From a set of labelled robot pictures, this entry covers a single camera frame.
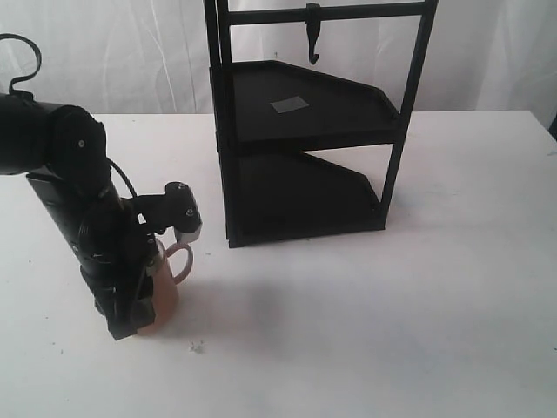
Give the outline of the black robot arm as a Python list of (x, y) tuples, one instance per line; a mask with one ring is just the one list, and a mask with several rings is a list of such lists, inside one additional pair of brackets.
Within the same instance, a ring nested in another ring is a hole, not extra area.
[(111, 181), (102, 123), (75, 105), (3, 94), (1, 173), (25, 175), (78, 259), (115, 340), (153, 323), (147, 266), (157, 247)]

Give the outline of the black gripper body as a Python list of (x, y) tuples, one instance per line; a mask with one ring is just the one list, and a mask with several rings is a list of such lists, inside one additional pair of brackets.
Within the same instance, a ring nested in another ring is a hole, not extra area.
[(154, 323), (149, 265), (157, 248), (127, 200), (104, 199), (85, 213), (77, 232), (81, 273), (109, 333), (122, 340)]

